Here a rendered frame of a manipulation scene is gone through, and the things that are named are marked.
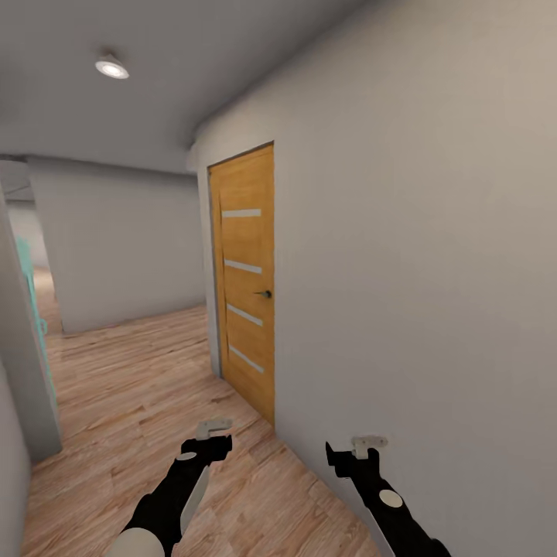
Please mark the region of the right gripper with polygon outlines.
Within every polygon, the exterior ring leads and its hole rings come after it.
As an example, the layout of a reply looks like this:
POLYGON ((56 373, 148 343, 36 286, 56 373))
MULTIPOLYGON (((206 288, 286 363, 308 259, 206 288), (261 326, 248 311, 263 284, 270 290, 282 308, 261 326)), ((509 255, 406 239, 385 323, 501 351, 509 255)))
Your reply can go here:
MULTIPOLYGON (((362 473, 371 472, 379 475, 379 454, 377 450, 370 449, 368 452, 368 459, 357 459, 352 451, 338 451, 334 452, 328 442, 326 442, 326 454, 328 464, 335 466, 335 472, 339 478, 351 477, 354 486, 357 488, 357 482, 362 477, 362 473)), ((381 475, 379 475, 380 477, 381 475)), ((359 489, 357 489, 359 491, 359 489)))

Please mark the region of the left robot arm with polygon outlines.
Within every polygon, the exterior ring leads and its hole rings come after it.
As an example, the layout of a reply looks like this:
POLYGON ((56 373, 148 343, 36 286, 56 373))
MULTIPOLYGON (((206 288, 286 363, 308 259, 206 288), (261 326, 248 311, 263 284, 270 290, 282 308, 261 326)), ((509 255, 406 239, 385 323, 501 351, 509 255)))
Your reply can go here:
POLYGON ((226 459, 232 436, 210 432, 231 429, 230 418, 200 420, 196 439, 186 439, 166 478, 139 501, 133 518, 102 557, 171 557, 209 483, 213 461, 226 459))

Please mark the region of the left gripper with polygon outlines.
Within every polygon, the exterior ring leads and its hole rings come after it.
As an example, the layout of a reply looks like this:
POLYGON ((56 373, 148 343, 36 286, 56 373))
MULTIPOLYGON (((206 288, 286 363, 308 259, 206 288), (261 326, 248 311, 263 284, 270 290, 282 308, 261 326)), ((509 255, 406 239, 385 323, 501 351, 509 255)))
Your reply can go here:
POLYGON ((183 445, 183 452, 203 447, 209 453, 210 462, 226 459, 227 451, 232 451, 232 436, 211 437, 208 440, 198 441, 197 439, 186 439, 183 445))

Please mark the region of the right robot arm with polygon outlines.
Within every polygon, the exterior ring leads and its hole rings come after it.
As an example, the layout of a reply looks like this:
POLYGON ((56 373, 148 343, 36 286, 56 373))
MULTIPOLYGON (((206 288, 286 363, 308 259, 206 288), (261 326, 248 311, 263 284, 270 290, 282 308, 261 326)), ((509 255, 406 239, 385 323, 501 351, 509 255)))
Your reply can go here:
POLYGON ((364 500, 368 531, 382 557, 452 557, 437 538, 431 539, 412 519, 403 498, 379 475, 384 435, 355 436, 352 451, 334 452, 326 442, 328 464, 339 478, 351 477, 364 500))

